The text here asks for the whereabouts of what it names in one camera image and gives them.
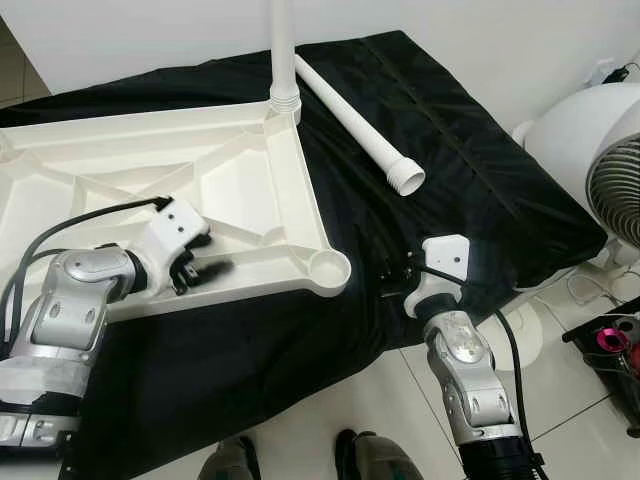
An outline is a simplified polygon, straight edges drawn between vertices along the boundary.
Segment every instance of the black cable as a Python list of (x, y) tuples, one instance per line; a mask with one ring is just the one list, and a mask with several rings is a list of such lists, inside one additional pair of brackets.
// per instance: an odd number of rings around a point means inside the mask
[(44, 242), (50, 236), (58, 233), (59, 231), (64, 230), (65, 228), (77, 225), (78, 223), (82, 223), (87, 220), (91, 220), (92, 218), (150, 204), (155, 204), (156, 207), (160, 210), (164, 208), (170, 201), (171, 199), (165, 197), (154, 197), (145, 200), (138, 200), (135, 202), (122, 203), (120, 205), (113, 205), (111, 207), (102, 208), (100, 210), (95, 210), (93, 212), (88, 212), (82, 215), (78, 215), (77, 217), (70, 218), (68, 220), (65, 220), (64, 222), (54, 225), (53, 227), (38, 235), (25, 250), (25, 253), (22, 256), (22, 260), (20, 261), (20, 265), (18, 266), (14, 274), (13, 311), (11, 312), (11, 331), (9, 334), (8, 347), (11, 348), (13, 342), (15, 342), (15, 339), (18, 336), (18, 328), (20, 326), (20, 320), (22, 316), (22, 295), (24, 293), (24, 280), (27, 267), (29, 266), (31, 258), (33, 257), (38, 247), (42, 244), (42, 242)]
[[(413, 267), (416, 268), (417, 270), (420, 270), (421, 272), (430, 273), (431, 275), (435, 275), (436, 277), (440, 277), (444, 280), (453, 282), (456, 285), (469, 286), (469, 284), (467, 284), (465, 281), (460, 280), (459, 278), (454, 277), (453, 275), (449, 275), (448, 273), (441, 272), (440, 270), (427, 267), (426, 265), (413, 264)], [(516, 343), (516, 337), (513, 334), (513, 330), (511, 329), (509, 322), (507, 321), (503, 313), (500, 311), (500, 309), (497, 309), (494, 313), (498, 318), (498, 321), (504, 328), (507, 334), (507, 338), (509, 339), (509, 345), (511, 347), (511, 357), (513, 359), (513, 371), (515, 376), (514, 381), (516, 385), (516, 408), (518, 410), (518, 420), (520, 421), (522, 438), (524, 439), (524, 442), (527, 445), (527, 448), (529, 449), (529, 454), (531, 455), (532, 458), (535, 459), (537, 455), (534, 452), (533, 444), (531, 442), (531, 437), (529, 435), (529, 426), (527, 424), (527, 415), (524, 407), (524, 394), (522, 392), (522, 368), (520, 365), (520, 353), (518, 352), (518, 344)], [(542, 465), (540, 463), (541, 462), (539, 460), (536, 460), (534, 462), (536, 472), (538, 473), (539, 477), (542, 480), (548, 480), (548, 477), (542, 470)]]
[[(31, 257), (31, 261), (29, 265), (37, 262), (41, 258), (48, 257), (49, 255), (57, 255), (58, 253), (66, 252), (66, 248), (53, 248), (51, 250), (45, 250), (43, 252), (39, 252), (33, 257)], [(0, 296), (0, 332), (2, 332), (2, 342), (0, 342), (0, 359), (4, 359), (9, 355), (9, 351), (6, 348), (9, 342), (5, 342), (4, 340), (4, 329), (6, 326), (6, 318), (7, 318), (7, 303), (9, 302), (9, 297), (11, 296), (11, 290), (13, 289), (13, 283), (16, 278), (16, 272), (9, 277), (7, 284), (2, 291), (2, 296)]]

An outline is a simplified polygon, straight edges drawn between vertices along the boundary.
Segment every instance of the power outlet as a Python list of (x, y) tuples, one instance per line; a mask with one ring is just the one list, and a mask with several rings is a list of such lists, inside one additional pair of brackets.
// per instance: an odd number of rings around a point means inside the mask
[(591, 74), (584, 79), (584, 83), (588, 87), (595, 87), (596, 85), (600, 85), (605, 78), (607, 78), (611, 72), (613, 72), (616, 68), (615, 64), (616, 59), (613, 57), (609, 58), (601, 58), (598, 60), (593, 68), (591, 69)]

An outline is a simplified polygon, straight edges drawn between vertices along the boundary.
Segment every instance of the white pole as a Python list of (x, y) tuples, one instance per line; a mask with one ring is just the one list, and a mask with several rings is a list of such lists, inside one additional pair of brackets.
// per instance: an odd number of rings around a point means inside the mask
[(300, 121), (300, 90), (294, 66), (292, 0), (271, 0), (271, 107), (278, 113), (293, 112)]
[(299, 55), (295, 56), (295, 68), (322, 103), (387, 174), (387, 181), (400, 195), (410, 195), (422, 185), (424, 170), (396, 150)]

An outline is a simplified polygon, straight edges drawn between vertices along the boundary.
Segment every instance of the black cloth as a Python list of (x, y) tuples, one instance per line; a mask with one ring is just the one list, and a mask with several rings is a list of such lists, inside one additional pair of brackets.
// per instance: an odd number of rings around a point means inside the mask
[[(80, 478), (140, 474), (264, 421), (385, 349), (419, 343), (422, 325), (402, 301), (417, 284), (405, 278), (407, 252), (427, 236), (471, 240), (463, 305), (476, 321), (513, 297), (513, 285), (535, 285), (603, 245), (591, 217), (403, 33), (298, 52), (423, 166), (425, 184), (398, 196), (301, 82), (300, 139), (327, 234), (352, 263), (346, 290), (109, 326), (76, 442)], [(259, 101), (270, 82), (262, 52), (14, 106), (0, 111), (0, 126)]]

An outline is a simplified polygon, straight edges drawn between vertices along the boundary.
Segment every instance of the white fan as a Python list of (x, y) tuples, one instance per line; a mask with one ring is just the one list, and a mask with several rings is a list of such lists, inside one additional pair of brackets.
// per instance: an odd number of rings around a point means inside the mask
[(608, 230), (592, 263), (640, 259), (640, 84), (578, 92), (518, 127), (514, 138)]

